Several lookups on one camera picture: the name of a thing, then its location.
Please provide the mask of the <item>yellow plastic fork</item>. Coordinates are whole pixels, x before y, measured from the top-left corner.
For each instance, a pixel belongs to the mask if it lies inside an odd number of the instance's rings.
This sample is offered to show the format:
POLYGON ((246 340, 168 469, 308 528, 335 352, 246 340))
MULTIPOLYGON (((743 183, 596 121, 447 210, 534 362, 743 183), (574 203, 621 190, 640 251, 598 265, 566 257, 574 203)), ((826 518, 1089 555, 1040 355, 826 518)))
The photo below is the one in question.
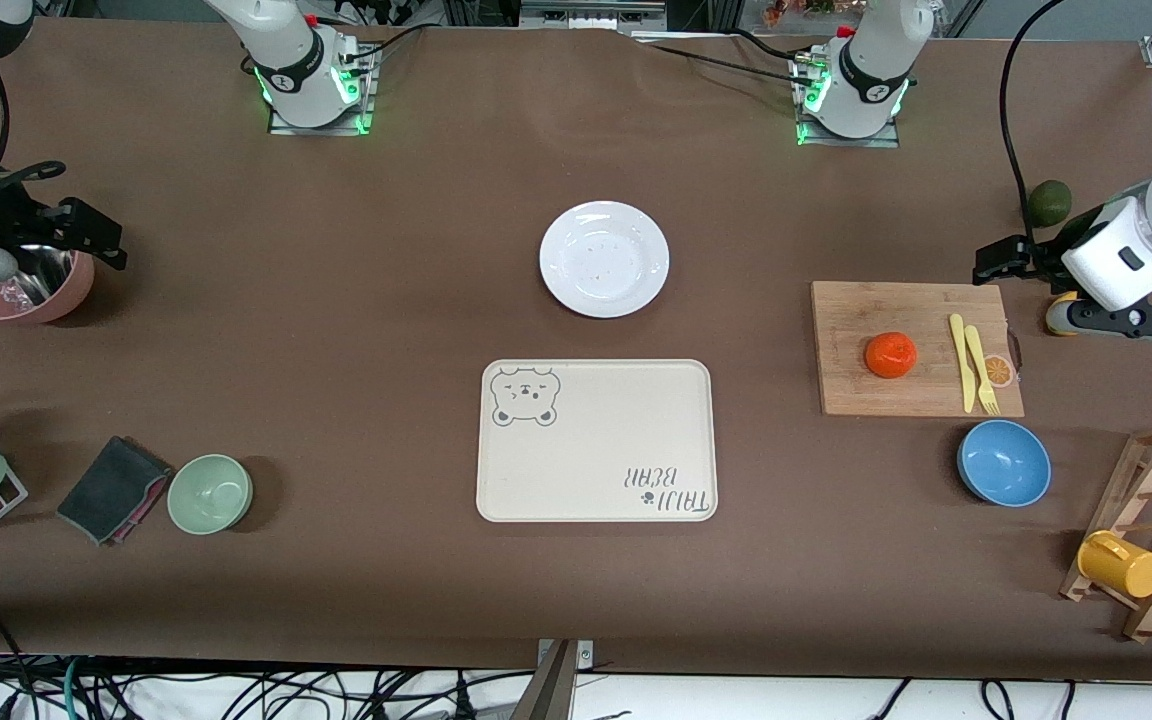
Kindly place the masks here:
POLYGON ((979 381, 977 387, 977 397, 980 401, 984 414, 990 416, 1001 416, 1001 409, 996 401, 995 387, 993 387, 990 381, 986 355, 983 353, 979 332, 973 327, 973 325, 967 325, 964 334, 968 351, 970 356, 972 356, 975 376, 977 376, 979 381))

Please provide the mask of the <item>pink bowl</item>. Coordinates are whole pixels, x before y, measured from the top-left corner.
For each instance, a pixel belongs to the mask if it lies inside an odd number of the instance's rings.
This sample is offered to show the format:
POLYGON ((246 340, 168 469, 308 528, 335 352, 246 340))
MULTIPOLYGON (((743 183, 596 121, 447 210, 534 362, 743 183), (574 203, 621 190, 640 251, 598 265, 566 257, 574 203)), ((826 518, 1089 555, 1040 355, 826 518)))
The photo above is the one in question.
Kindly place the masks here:
POLYGON ((93 259, 88 253, 73 252, 73 270, 65 285, 41 306, 32 306, 24 311, 14 309, 0 296, 0 324, 45 324, 55 323, 65 314, 71 313, 88 297, 94 278, 93 259))

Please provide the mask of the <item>wooden cutting board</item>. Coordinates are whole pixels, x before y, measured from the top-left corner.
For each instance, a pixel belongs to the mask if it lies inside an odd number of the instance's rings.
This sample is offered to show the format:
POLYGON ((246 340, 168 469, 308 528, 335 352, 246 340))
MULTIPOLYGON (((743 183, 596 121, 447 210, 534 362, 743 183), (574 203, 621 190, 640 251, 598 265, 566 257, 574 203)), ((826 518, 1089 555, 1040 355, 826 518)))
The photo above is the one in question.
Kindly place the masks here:
POLYGON ((995 287, 814 281, 812 309, 824 414, 988 418, 978 401, 965 410, 952 316, 977 331, 982 361, 1011 361, 995 287), (916 350, 914 367, 896 379, 878 377, 864 363, 865 347, 886 332, 905 334, 916 350))

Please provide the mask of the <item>dark grey folded cloth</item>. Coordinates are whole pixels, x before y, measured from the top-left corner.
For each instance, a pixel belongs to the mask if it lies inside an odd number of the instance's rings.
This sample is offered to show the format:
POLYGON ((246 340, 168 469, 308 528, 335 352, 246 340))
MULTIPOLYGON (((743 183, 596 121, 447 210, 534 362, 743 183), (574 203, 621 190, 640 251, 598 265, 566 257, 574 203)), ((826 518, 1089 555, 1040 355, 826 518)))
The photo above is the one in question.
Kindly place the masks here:
POLYGON ((97 546, 122 543, 156 505, 172 473, 168 462, 132 439, 111 437, 56 515, 97 546))

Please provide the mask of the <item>aluminium frame crossbar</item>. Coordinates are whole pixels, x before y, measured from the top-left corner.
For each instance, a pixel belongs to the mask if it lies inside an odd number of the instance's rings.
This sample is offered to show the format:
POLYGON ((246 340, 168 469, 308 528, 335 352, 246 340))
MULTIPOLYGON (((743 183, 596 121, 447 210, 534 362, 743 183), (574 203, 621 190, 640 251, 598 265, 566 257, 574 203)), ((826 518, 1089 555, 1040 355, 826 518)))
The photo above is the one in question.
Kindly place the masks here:
POLYGON ((667 5, 666 0, 518 0, 517 26, 666 32, 667 5))

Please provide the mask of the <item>white round plate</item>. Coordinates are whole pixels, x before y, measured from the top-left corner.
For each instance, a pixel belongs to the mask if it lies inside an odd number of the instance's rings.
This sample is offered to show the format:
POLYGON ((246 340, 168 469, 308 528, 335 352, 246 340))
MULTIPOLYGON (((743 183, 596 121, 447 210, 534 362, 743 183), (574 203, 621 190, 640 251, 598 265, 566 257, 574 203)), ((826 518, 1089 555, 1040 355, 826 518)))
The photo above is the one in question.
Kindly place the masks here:
POLYGON ((538 252, 545 287, 573 313, 635 314, 664 290, 670 251, 662 229, 626 202, 593 200, 550 223, 538 252))

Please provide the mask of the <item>metal table edge bracket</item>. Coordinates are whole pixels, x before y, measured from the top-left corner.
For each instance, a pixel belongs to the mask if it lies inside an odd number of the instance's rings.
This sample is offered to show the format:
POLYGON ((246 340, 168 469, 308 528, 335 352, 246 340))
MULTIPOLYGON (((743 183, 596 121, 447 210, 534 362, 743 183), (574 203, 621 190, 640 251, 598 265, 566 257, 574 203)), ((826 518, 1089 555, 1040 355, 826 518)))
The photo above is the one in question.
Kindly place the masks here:
POLYGON ((573 694, 581 670, 593 669, 593 639, 543 639, 538 670, 526 685, 526 720, 573 720, 573 694))

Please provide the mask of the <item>metal scoop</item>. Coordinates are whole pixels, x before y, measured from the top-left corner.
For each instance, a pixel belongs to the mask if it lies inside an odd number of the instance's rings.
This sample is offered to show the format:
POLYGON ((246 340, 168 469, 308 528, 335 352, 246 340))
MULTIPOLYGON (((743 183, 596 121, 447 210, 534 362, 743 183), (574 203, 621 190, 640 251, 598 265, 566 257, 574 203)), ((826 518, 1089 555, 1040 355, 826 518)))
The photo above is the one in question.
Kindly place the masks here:
POLYGON ((55 247, 18 247, 10 253, 17 270, 0 283, 0 296, 18 311, 45 304, 60 290, 73 270, 73 252, 55 247))

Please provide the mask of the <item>pale green bowl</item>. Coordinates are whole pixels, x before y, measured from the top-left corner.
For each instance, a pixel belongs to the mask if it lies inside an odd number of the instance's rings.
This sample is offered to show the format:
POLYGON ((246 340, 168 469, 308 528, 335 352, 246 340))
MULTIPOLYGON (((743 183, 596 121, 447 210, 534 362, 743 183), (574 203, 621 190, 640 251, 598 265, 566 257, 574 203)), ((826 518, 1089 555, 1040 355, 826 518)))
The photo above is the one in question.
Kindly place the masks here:
POLYGON ((250 473, 233 457, 196 457, 174 475, 166 506, 174 525, 187 535, 210 536, 238 523, 253 498, 250 473))

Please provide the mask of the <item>orange fruit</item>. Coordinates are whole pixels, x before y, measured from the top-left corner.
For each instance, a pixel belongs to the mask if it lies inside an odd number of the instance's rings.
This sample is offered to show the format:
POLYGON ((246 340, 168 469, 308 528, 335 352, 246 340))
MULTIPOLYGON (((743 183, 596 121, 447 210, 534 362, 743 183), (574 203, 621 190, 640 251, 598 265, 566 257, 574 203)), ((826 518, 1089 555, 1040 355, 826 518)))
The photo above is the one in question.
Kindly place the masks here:
POLYGON ((918 359, 918 347, 902 332, 884 332, 869 338, 863 354, 869 372, 882 379, 904 377, 918 359))

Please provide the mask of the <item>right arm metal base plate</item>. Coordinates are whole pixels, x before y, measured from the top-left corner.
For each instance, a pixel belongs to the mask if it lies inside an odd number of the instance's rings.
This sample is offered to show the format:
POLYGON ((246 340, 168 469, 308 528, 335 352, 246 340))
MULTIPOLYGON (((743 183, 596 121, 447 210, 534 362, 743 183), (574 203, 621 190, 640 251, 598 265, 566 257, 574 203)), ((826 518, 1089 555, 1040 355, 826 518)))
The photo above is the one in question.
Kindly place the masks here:
POLYGON ((262 83, 262 96, 270 106, 270 132, 273 135, 365 136, 372 127, 376 92, 382 55, 376 44, 364 44, 370 54, 347 56, 323 65, 306 81, 300 94, 280 94, 262 83))

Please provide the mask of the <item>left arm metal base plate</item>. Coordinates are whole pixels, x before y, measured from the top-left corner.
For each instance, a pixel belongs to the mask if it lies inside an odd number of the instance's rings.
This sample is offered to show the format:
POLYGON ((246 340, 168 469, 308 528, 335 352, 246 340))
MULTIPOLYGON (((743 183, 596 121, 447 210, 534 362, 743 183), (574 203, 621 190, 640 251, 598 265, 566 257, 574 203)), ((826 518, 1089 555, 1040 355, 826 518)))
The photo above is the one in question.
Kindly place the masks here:
POLYGON ((817 118, 813 108, 823 100, 838 99, 840 94, 835 91, 841 88, 841 83, 832 79, 831 73, 826 69, 826 61, 809 59, 806 53, 799 53, 794 59, 787 61, 788 71, 791 78, 808 79, 808 85, 794 88, 791 97, 795 105, 795 132, 797 145, 820 145, 833 147, 864 147, 864 149, 897 149, 899 129, 888 113, 886 123, 874 135, 864 138, 850 138, 832 132, 823 120, 817 118))

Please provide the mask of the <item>dark green avocado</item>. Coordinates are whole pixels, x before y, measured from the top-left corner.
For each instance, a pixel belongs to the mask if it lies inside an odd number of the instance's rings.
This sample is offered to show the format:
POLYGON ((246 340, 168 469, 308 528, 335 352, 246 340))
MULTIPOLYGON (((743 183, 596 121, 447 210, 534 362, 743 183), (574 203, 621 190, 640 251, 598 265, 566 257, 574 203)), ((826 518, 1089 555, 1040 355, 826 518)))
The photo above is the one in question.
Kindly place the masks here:
POLYGON ((1046 179, 1030 190, 1026 197, 1026 219, 1033 228, 1049 228, 1064 223, 1071 214, 1073 192, 1059 179, 1046 179))

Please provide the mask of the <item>blue bowl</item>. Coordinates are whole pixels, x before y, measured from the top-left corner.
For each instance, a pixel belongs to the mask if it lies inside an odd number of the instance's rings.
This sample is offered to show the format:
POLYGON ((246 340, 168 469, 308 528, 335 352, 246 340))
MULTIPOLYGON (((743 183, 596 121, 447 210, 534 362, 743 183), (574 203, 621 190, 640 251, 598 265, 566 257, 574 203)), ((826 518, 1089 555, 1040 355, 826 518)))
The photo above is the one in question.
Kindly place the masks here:
POLYGON ((980 420, 956 450, 957 473, 975 497, 1020 509, 1046 495, 1052 462, 1032 430, 1015 420, 980 420))

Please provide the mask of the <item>yellow mug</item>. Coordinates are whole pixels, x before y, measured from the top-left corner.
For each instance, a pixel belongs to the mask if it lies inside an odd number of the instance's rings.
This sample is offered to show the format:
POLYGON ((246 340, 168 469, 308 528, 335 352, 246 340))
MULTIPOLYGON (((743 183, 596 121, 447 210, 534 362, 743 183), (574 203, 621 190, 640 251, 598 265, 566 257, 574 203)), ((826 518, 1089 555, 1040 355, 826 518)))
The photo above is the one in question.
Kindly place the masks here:
POLYGON ((1130 598, 1152 594, 1152 551, 1097 530, 1079 544, 1076 569, 1084 578, 1130 598))

